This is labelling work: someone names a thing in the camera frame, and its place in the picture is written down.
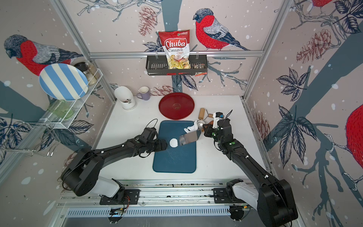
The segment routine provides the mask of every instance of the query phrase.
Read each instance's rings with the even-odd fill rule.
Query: blue and white striped plate
[[[77,100],[88,91],[86,76],[74,66],[51,64],[39,76],[42,89],[51,97],[59,100]]]

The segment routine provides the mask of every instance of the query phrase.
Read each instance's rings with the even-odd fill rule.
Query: white table surface
[[[158,104],[162,97],[151,96],[148,101],[136,98],[137,107],[130,111],[122,109],[120,102],[117,102],[97,149],[115,146],[140,135],[147,123],[154,118],[158,119],[155,128],[159,130],[160,123],[163,120],[169,120],[159,112]],[[233,137],[240,141],[248,153],[265,168],[239,96],[192,96],[192,98],[195,102],[194,111],[183,120],[195,121],[198,118],[200,108],[206,108],[209,113],[222,112],[224,115],[233,109],[232,114],[228,117],[231,120]],[[147,158],[136,156],[105,166],[101,170],[100,176],[122,180],[248,178],[236,164],[214,147],[212,138],[207,138],[202,134],[196,143],[197,169],[194,173],[154,172],[152,169],[154,152],[152,152]]]

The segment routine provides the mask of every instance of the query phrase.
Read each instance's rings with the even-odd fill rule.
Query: bird illustration
[[[341,146],[334,143],[331,135],[324,135],[330,138],[333,145],[333,147],[329,150],[330,153],[333,152],[335,146],[347,150],[353,155],[353,158],[363,168],[363,105],[355,109],[348,117],[346,124],[346,146]],[[357,184],[359,181],[363,180],[363,176],[361,176],[357,180],[354,180],[348,173],[343,174],[349,177],[350,180],[352,180],[354,188],[351,188],[351,190],[357,191]]]
[[[313,7],[320,7],[320,13],[318,16],[320,16],[321,14],[325,14],[325,12],[322,11],[322,7],[326,4],[328,4],[329,2],[331,2],[332,0],[304,0],[299,2],[299,4],[305,2],[305,1],[310,1],[313,4]]]
[[[232,35],[228,32],[228,29],[221,25],[217,18],[213,16],[213,11],[204,8],[198,10],[193,20],[195,22],[196,35],[199,42],[201,42],[206,49],[218,49],[221,50],[226,46],[236,46],[243,50],[249,50],[241,46]]]
[[[19,62],[37,76],[48,65],[54,63],[70,64],[75,58],[83,56],[56,46],[39,44],[21,35],[12,35],[7,38],[4,48],[10,58],[16,57]]]

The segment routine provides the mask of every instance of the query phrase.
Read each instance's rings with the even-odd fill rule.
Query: red plate
[[[171,120],[186,118],[193,110],[194,100],[181,92],[167,94],[159,102],[160,113]]]

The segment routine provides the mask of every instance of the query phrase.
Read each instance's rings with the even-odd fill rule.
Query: patterned wall
[[[158,41],[159,31],[186,29],[191,30],[191,50],[205,50],[214,44],[223,44],[222,50],[261,50],[281,0],[228,1],[226,4],[217,0],[68,0],[64,3],[91,52],[154,52],[163,51]],[[213,14],[212,25],[202,20],[206,8]],[[198,38],[198,23],[212,28],[210,36],[222,32],[221,38]],[[158,90],[153,92],[158,95],[170,89],[192,95],[243,95],[256,61],[255,57],[209,58],[208,76],[197,77],[150,77],[145,74],[145,59],[98,62],[112,72],[107,74],[110,83],[127,86],[134,94],[141,86],[148,86]]]
[[[53,61],[47,50],[56,56],[62,53],[58,62],[76,63],[83,58],[72,59],[79,56],[79,49],[49,1],[6,1],[0,10],[1,21],[6,21],[0,25],[4,43],[0,50],[0,145],[15,148],[29,131],[20,122],[38,121],[54,101],[42,90],[38,78],[39,71]],[[64,192],[58,179],[63,168],[75,151],[94,144],[110,105],[102,87],[97,86],[70,128],[56,130],[62,144],[53,157],[34,155],[20,161],[0,187],[1,226],[44,226],[49,222],[55,201]],[[47,150],[52,142],[47,137],[42,149]],[[10,155],[13,153],[0,151],[0,167]]]
[[[362,225],[362,15],[362,1],[294,1],[248,98],[307,226]]]

